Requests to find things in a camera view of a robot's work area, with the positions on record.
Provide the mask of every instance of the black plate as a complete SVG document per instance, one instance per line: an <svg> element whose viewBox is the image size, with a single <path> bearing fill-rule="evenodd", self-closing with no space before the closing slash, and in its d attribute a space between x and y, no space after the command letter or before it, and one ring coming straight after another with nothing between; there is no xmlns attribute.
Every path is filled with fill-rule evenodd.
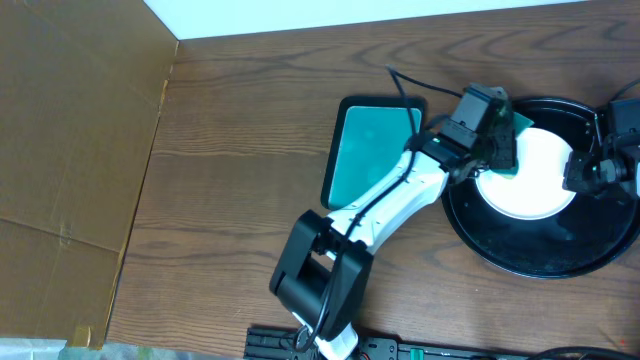
<svg viewBox="0 0 640 360"><path fill-rule="evenodd" d="M574 150L588 151L596 139L596 112L583 104L529 98L514 101L514 110L533 120L533 127L562 137ZM637 201L576 194L554 216L518 220L487 204L472 179L450 187L442 199L451 225L471 249L524 276L566 278L594 271L624 252L640 232Z"/></svg>

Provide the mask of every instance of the white disc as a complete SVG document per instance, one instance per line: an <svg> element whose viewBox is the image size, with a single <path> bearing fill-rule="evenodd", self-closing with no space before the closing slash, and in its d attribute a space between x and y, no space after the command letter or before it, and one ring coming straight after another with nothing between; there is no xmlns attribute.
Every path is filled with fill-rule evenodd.
<svg viewBox="0 0 640 360"><path fill-rule="evenodd" d="M538 220L564 209L576 193L564 190L564 166L571 146L558 135L528 128L517 138L518 173L505 178L485 171L476 179L484 200L500 213L521 220Z"/></svg>

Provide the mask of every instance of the black cable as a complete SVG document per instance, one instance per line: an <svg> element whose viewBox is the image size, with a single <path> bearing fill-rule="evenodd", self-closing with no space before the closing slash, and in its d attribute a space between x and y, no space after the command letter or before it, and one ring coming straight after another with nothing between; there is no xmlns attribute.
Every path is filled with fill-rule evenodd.
<svg viewBox="0 0 640 360"><path fill-rule="evenodd" d="M597 136L598 138L598 145L602 146L602 134L600 133L600 117L598 116L598 114L600 114L600 112L598 110L594 111L594 117L593 117L593 123L596 127L596 134L595 136Z"/></svg>
<svg viewBox="0 0 640 360"><path fill-rule="evenodd" d="M555 356L566 355L566 354L598 355L598 356L603 356L612 360L638 360L638 357L633 355L621 353L619 351L600 349L600 348L594 348L589 346L569 346L569 347L555 348L555 349L543 351L537 355L530 357L528 360L553 359Z"/></svg>
<svg viewBox="0 0 640 360"><path fill-rule="evenodd" d="M418 86L422 86L423 88L427 88L427 89L434 90L434 91L440 91L440 92L442 92L442 93L449 94L449 95L453 95L453 96L455 96L455 97L459 97L459 98L461 98L461 97L462 97L462 94L457 93L457 92L455 92L455 91L452 91L452 90L449 90L449 89L445 89L445 88L441 88L441 87L438 87L438 86L434 86L434 85L429 85L429 84L423 83L422 81L418 81L418 80L416 80L416 79L412 79L412 78L408 77L407 75L401 74L401 73L397 72L396 70L393 70L393 72L394 72L394 73L395 73L399 78L404 79L404 80L407 80L408 82L410 82L410 83L412 83L412 84L416 84L416 85L418 85Z"/></svg>
<svg viewBox="0 0 640 360"><path fill-rule="evenodd" d="M404 89L402 88L402 85L400 84L400 81L398 81L398 77L403 78L409 82L412 82L414 84L420 85L420 86L424 86L427 87L429 89L432 90L438 90L438 91L444 91L447 93L452 93L452 95L455 95L456 93L454 93L453 91L449 91L446 89L441 89L435 86L431 86L431 85L427 85L424 83L421 83L417 80L413 80L407 76L404 76L400 73L398 73L395 69L393 69L390 65L387 65L387 70L389 71L389 74L391 75L391 78L393 79L394 84L396 85L396 88L398 89L398 92L400 93L400 97L402 97L402 101L404 102L405 108L407 109L407 114L409 115L409 122L411 125L411 135L412 136L416 136L418 134L418 131L416 129L416 124L415 124L415 120L413 118L413 113L411 112L411 106L409 104L409 99L407 98L407 94L404 92ZM353 220L351 221L351 224L349 224L349 227L347 228L347 231L345 232L344 236L341 237L341 243L338 249L338 253L336 254L336 260L334 263L334 268L339 268L341 262L342 262L342 256L344 254L344 251L346 250L346 244L345 242L348 241L349 237L351 236L351 234L353 233L353 230L355 230L356 226L358 226L360 224L360 221L362 220L362 218L364 218L364 216L367 214L367 212L369 212L369 210L371 210L378 202L380 202L380 200L384 199L387 195L389 195L393 190L395 190L400 184L402 184L402 182L407 180L407 177L409 177L409 174L411 173L411 169L413 168L413 164L415 162L415 158L416 158L416 152L412 151L411 152L411 158L409 159L409 165L407 167L407 169L404 171L404 173L402 174L402 176L400 176L400 178L398 178L398 180L396 180L396 182L394 182L391 186L389 186L385 191L383 191L380 195L376 196L371 202L369 202L360 212L358 212ZM309 348L311 348L311 345L313 345L314 340L316 339L316 337L318 336L318 333L321 331L322 327L324 326L324 323L327 320L327 317L329 316L329 303L331 301L331 295L333 295L333 284L335 283L335 279L336 279L336 274L337 271L332 271L331 272L331 276L329 277L329 281L327 282L327 286L325 287L325 291L323 292L323 298L322 298L322 307L320 308L320 316L318 317L318 321L316 322L316 326L313 327L313 330L311 331L311 334L309 334L309 337L307 338L307 340L304 342L304 344L300 347L298 347L298 340L300 335L302 334L302 332L305 329L308 329L308 327L306 326L302 326L298 329L298 331L296 332L296 335L294 337L294 349L297 352L306 352L307 350L309 350Z"/></svg>
<svg viewBox="0 0 640 360"><path fill-rule="evenodd" d="M295 332L293 335L291 335L291 333L289 333L289 334L285 334L283 337L281 337L280 341L278 341L278 345L280 346L280 348L283 349L283 350L292 350L292 349L295 350L295 345L293 344L293 342L295 341L296 336L297 336L299 331L300 331L300 329L298 329L298 331ZM283 340L287 340L288 343L285 343L283 345L283 343L282 343ZM320 350L316 347L308 355L309 355L309 360L317 360L317 359L320 358Z"/></svg>
<svg viewBox="0 0 640 360"><path fill-rule="evenodd" d="M613 101L618 100L618 98L620 98L620 96L624 95L624 93L626 93L629 89L631 89L632 87L634 87L634 86L636 86L638 84L640 84L640 79L636 79L636 80L628 83L622 89L620 89L620 91L618 91L615 95L613 95L613 97L611 98L611 100L609 100L609 102L613 102Z"/></svg>

